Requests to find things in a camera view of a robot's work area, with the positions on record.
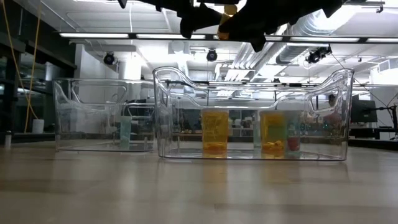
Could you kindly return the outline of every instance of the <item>ceiling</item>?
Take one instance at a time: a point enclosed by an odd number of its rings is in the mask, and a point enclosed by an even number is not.
[[[15,1],[36,14],[39,0]],[[154,6],[141,2],[128,4],[125,9],[121,9],[118,4],[105,3],[103,0],[42,0],[42,2],[44,4],[42,19],[62,32],[179,33],[180,18],[175,12],[165,10],[157,12]],[[398,21],[398,8],[389,7],[387,4],[384,12],[380,14],[376,13],[376,9],[377,7],[362,7],[332,35],[397,36],[398,26],[392,25],[392,21]],[[217,26],[197,31],[199,34],[216,34],[216,32]],[[215,70],[217,63],[206,61],[208,49],[216,49],[220,61],[233,61],[243,50],[243,44],[239,42],[184,41],[191,49],[205,49],[205,51],[197,50],[195,55],[191,55],[187,61],[189,70]],[[169,40],[92,40],[90,44],[135,45],[147,62],[142,72],[151,73],[153,68],[159,66],[177,66],[177,61],[169,55],[170,42]],[[339,62],[346,68],[355,69],[357,78],[363,80],[369,76],[368,69],[377,62],[385,61],[384,57],[398,56],[397,45],[333,44],[331,48]],[[125,57],[129,52],[119,52],[117,55]],[[248,58],[251,57],[254,57],[254,53],[248,55]],[[285,75],[282,79],[287,82],[305,81],[308,80],[308,76],[312,80],[325,79],[336,69],[341,68],[333,57],[327,57],[309,69],[303,60],[298,59],[294,64],[295,66],[288,66],[283,70]]]

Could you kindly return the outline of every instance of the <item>orange object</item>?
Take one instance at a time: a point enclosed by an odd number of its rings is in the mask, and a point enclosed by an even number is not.
[[[287,125],[281,112],[264,111],[261,113],[262,157],[266,159],[283,159]]]
[[[231,16],[235,15],[238,11],[238,8],[235,5],[225,5],[224,6],[224,14],[221,17],[220,25],[226,22]],[[229,33],[224,33],[217,31],[217,36],[220,40],[228,40]]]

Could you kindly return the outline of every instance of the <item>white wall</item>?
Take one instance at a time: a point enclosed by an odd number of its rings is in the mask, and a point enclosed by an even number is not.
[[[371,70],[371,83],[372,84],[380,84],[380,85],[398,85],[398,70],[391,69],[388,71],[383,71],[379,73],[377,69]],[[394,103],[398,104],[397,88],[374,88],[371,90],[371,93],[376,96],[371,96],[371,99],[376,102],[376,107],[386,107],[384,104],[388,104],[389,106],[393,106]],[[393,127],[392,119],[387,110],[377,111],[377,118],[379,122],[378,126],[391,126]],[[394,133],[381,133],[381,140],[390,140],[390,138],[394,137]]]
[[[95,78],[95,79],[118,79],[119,75],[102,61],[93,57],[85,50],[85,46],[78,44],[76,46],[75,64],[78,69],[75,70],[75,78]],[[112,96],[118,92],[116,88],[94,87],[94,86],[79,86],[75,89],[76,94],[84,103],[105,103],[112,100]],[[91,110],[88,105],[82,108],[77,108],[76,114],[71,114],[72,125],[71,131],[78,131],[84,133],[107,133],[106,127],[108,121],[107,111]]]

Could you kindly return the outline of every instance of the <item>yellow cable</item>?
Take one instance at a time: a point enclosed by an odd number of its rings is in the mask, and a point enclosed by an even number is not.
[[[29,108],[32,107],[30,104],[31,96],[32,96],[32,86],[33,86],[33,76],[35,73],[35,64],[36,64],[36,52],[37,52],[37,41],[39,39],[39,28],[40,28],[40,18],[42,16],[42,1],[39,1],[39,6],[37,8],[37,28],[36,28],[36,39],[35,39],[35,49],[33,53],[33,65],[32,65],[32,73],[30,74],[30,87],[29,87],[29,99],[27,101],[27,109],[26,109],[26,120],[25,120],[25,131],[27,131],[27,124],[29,120]]]
[[[25,92],[24,84],[23,84],[22,79],[21,79],[21,74],[19,73],[19,67],[18,67],[17,59],[16,59],[15,53],[14,53],[14,46],[12,45],[10,27],[9,27],[9,24],[8,24],[8,18],[7,18],[7,12],[6,12],[6,1],[3,1],[3,2],[2,2],[2,10],[3,10],[3,12],[4,12],[4,18],[5,18],[5,20],[6,20],[7,34],[8,34],[8,40],[10,41],[12,59],[14,59],[14,65],[15,65],[15,68],[16,68],[16,70],[17,70],[17,75],[18,75],[19,83],[21,84],[21,87],[22,87],[22,89],[23,89],[23,91],[24,91],[24,94],[25,94],[25,97],[26,97],[26,101],[28,101],[29,99],[28,99],[27,94],[26,94],[26,92]],[[33,111],[32,106],[30,106],[30,110],[32,111],[33,116],[34,116],[36,119],[38,119],[38,117],[36,116],[35,112]]]

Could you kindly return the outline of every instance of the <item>desk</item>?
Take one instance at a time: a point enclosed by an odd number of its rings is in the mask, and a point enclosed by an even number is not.
[[[398,153],[345,162],[167,160],[0,149],[0,223],[396,224]]]
[[[375,138],[380,140],[380,133],[395,133],[394,128],[351,128],[349,135],[355,138]]]

